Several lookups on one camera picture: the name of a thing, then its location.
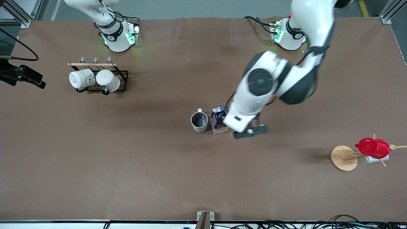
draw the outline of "mug drying rack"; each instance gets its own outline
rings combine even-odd
[[[95,57],[93,59],[93,63],[85,63],[85,58],[81,57],[80,63],[68,63],[69,66],[71,66],[75,71],[79,71],[80,69],[78,67],[83,67],[83,68],[87,68],[89,70],[92,71],[93,75],[90,76],[91,79],[93,79],[94,77],[96,77],[96,75],[98,74],[99,71],[101,70],[109,70],[111,72],[113,72],[113,74],[115,76],[120,76],[120,87],[116,90],[116,91],[126,91],[127,88],[127,80],[128,80],[128,76],[129,76],[129,71],[127,70],[120,70],[117,67],[116,63],[112,62],[112,58],[108,57],[107,58],[107,63],[105,64],[100,64],[98,63],[98,58]],[[93,86],[89,86],[89,87],[85,87],[84,89],[75,89],[77,92],[81,93],[81,92],[85,92],[85,91],[93,91],[93,92],[102,92],[102,94],[104,95],[109,95],[110,91],[105,91],[102,90],[102,86],[100,86],[97,82],[95,82],[95,85]]]

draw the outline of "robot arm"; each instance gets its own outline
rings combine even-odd
[[[65,0],[68,6],[82,11],[95,21],[105,44],[112,51],[123,52],[136,43],[139,28],[126,20],[117,19],[109,7],[118,2],[119,0]]]
[[[334,30],[333,10],[337,0],[293,0],[292,17],[287,22],[301,30],[309,40],[302,67],[291,64],[277,54],[259,53],[249,62],[224,123],[237,136],[252,137],[262,133],[250,122],[255,119],[270,98],[275,95],[285,103],[298,104],[309,98],[315,89],[317,71],[323,60]]]

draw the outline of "round wooden base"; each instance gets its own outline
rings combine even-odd
[[[349,158],[352,155],[354,155],[354,152],[351,148],[340,145],[333,148],[333,150],[331,151],[331,162],[339,170],[345,172],[352,171],[357,166],[357,158],[344,160],[345,158]]]

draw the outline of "white mug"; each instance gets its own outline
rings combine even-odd
[[[379,162],[379,161],[380,161],[379,159],[372,158],[371,156],[367,156],[367,157],[366,157],[366,160],[368,161],[369,164],[370,164],[370,163],[373,163],[373,162]],[[388,161],[388,160],[389,160],[389,155],[383,157],[382,160],[383,160],[383,161]]]
[[[202,112],[202,109],[198,109],[198,112],[191,116],[191,124],[196,132],[204,132],[208,128],[208,116]]]
[[[110,92],[116,91],[120,87],[120,80],[113,72],[104,69],[96,75],[96,82],[102,86],[102,92],[108,95]]]
[[[69,73],[69,82],[72,87],[81,89],[95,85],[95,78],[90,69],[83,69]]]

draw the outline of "brown table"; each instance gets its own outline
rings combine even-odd
[[[1,219],[186,220],[206,209],[218,220],[406,220],[405,150],[387,168],[360,159],[341,172],[329,160],[372,133],[407,143],[407,71],[390,25],[338,18],[316,93],[265,108],[268,134],[232,140],[194,132],[191,114],[224,104],[256,53],[297,62],[305,46],[283,51],[245,19],[194,18],[142,21],[140,46],[113,53],[92,24],[20,32],[40,60],[12,63],[47,85],[1,84]],[[67,63],[81,56],[111,56],[130,71],[128,91],[77,93]]]

